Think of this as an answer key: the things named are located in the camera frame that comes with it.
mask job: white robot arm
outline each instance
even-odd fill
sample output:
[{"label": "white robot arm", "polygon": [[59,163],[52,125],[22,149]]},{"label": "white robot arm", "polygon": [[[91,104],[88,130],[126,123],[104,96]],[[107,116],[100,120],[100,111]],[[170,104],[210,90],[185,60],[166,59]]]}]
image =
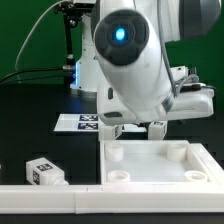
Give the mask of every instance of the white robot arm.
[{"label": "white robot arm", "polygon": [[98,89],[97,109],[103,122],[115,125],[212,115],[213,90],[179,93],[162,42],[206,34],[220,11],[220,0],[97,0],[91,28],[108,82]]}]

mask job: black mount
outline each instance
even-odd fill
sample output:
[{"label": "black mount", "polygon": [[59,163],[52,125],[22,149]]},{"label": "black mount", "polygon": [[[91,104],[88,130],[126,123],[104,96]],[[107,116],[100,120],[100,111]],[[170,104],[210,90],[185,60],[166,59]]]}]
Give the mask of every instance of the black mount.
[{"label": "black mount", "polygon": [[[66,38],[66,50],[67,50],[66,63],[69,66],[75,66],[75,63],[76,63],[74,54],[73,54],[71,29],[74,29],[78,26],[79,22],[82,21],[83,14],[92,12],[93,6],[94,4],[80,4],[80,3],[72,4],[70,2],[64,2],[57,5],[54,8],[55,14],[58,14],[59,12],[63,13],[65,38]],[[70,75],[68,77],[65,77],[64,81],[69,84],[73,82],[74,81],[73,72],[70,72]]]}]

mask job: black table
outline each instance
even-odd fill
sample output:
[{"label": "black table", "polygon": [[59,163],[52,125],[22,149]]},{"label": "black table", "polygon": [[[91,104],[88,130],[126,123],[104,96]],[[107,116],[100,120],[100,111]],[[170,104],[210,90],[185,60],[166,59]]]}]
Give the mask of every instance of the black table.
[{"label": "black table", "polygon": [[[70,184],[100,184],[97,133],[53,132],[60,113],[96,113],[95,100],[70,94],[63,85],[0,86],[0,180],[28,184],[26,161],[45,157],[63,169]],[[224,113],[171,121],[166,139],[202,143],[224,167]],[[123,134],[121,139],[146,139]],[[224,214],[1,215],[0,223],[224,223]]]}]

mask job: black cable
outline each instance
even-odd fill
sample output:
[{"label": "black cable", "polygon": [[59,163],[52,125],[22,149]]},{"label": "black cable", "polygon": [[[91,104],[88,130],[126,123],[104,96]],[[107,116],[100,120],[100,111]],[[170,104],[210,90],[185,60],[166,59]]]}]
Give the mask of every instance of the black cable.
[{"label": "black cable", "polygon": [[56,67],[56,68],[37,68],[37,69],[27,69],[27,70],[21,70],[18,72],[13,72],[11,74],[6,75],[4,78],[0,80],[0,85],[3,84],[7,79],[10,79],[11,77],[14,77],[19,74],[24,73],[31,73],[31,72],[49,72],[49,71],[63,71],[62,67]]},{"label": "black cable", "polygon": [[62,78],[62,77],[64,77],[64,75],[52,75],[52,76],[44,76],[44,77],[38,77],[38,78],[18,79],[18,80],[13,80],[9,82],[4,82],[2,83],[2,85],[16,83],[16,82],[32,81],[32,80],[38,80],[38,79],[51,79],[51,78]]},{"label": "black cable", "polygon": [[201,87],[202,89],[212,89],[213,91],[214,91],[214,93],[215,93],[215,95],[217,94],[217,92],[218,92],[218,89],[216,88],[216,87],[214,87],[214,86],[202,86]]}]

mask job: green backdrop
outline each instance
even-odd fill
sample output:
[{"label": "green backdrop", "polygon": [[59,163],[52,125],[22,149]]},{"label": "green backdrop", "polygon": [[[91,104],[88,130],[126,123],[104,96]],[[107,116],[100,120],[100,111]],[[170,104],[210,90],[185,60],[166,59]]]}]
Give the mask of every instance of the green backdrop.
[{"label": "green backdrop", "polygon": [[[56,0],[1,0],[0,78],[14,71],[21,45],[39,16]],[[81,56],[81,26],[73,31],[75,58]],[[195,66],[200,80],[218,88],[216,107],[224,109],[224,16],[203,38],[167,44],[171,66]],[[58,67],[65,64],[66,50],[62,14],[50,12],[38,26],[25,49],[19,68]],[[60,72],[35,74],[46,76]],[[58,79],[38,83],[61,83]]]}]

